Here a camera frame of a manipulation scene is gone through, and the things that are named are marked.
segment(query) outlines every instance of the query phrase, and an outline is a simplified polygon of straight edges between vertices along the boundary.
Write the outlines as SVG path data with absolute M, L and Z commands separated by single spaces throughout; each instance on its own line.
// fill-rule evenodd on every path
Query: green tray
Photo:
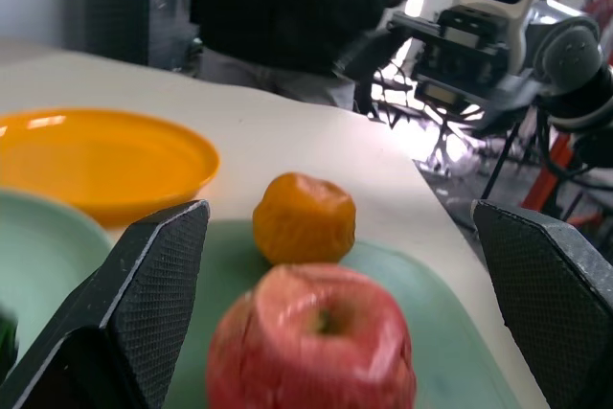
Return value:
M 417 409 L 520 409 L 464 308 L 433 272 L 365 242 L 358 242 L 342 263 L 385 286 L 402 307 L 413 339 Z M 210 224 L 192 323 L 165 409 L 208 407 L 204 371 L 216 324 L 269 268 L 256 249 L 250 222 Z
M 0 190 L 0 307 L 18 322 L 17 359 L 111 247 L 102 227 L 81 212 Z

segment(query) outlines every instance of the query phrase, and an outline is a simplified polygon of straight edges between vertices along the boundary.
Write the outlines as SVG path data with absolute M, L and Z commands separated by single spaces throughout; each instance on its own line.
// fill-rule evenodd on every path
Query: white tabletop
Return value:
M 213 219 L 250 217 L 268 183 L 289 170 L 339 184 L 355 199 L 357 237 L 442 277 L 522 407 L 548 407 L 503 325 L 487 271 L 388 127 L 341 109 L 0 39 L 0 111 L 49 106 L 138 111 L 205 135 L 221 156 L 218 176 L 199 196 L 210 201 Z

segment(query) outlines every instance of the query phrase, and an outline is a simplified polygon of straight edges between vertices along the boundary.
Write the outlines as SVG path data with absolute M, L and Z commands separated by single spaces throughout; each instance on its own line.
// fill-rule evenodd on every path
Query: robotic arm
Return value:
M 613 168 L 613 79 L 588 15 L 552 0 L 454 0 L 436 22 L 397 12 L 354 44 L 337 74 L 372 75 L 411 37 L 423 42 L 411 76 L 418 100 L 459 111 L 537 104 L 573 134 L 583 163 Z

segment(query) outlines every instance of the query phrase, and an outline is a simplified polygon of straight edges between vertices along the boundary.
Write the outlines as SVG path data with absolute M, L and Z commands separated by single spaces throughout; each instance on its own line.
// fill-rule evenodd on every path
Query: red apple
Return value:
M 271 270 L 217 326 L 210 409 L 412 409 L 411 339 L 392 296 L 335 264 Z

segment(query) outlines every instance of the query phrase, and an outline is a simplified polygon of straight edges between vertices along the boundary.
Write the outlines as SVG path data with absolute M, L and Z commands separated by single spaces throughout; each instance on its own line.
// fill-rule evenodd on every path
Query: black cable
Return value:
M 595 191 L 603 192 L 613 192 L 613 187 L 611 186 L 600 186 L 598 184 L 592 184 L 590 182 L 578 179 L 578 176 L 586 174 L 594 167 L 588 166 L 580 170 L 568 171 L 564 168 L 561 168 L 559 165 L 556 165 L 556 163 L 552 160 L 549 152 L 549 134 L 550 128 L 547 123 L 547 115 L 542 111 L 538 111 L 538 115 L 536 118 L 536 139 L 540 150 L 541 160 L 550 172 L 555 174 L 561 181 L 572 182 L 573 184 L 577 184 L 578 186 L 582 186 L 586 189 L 593 189 Z

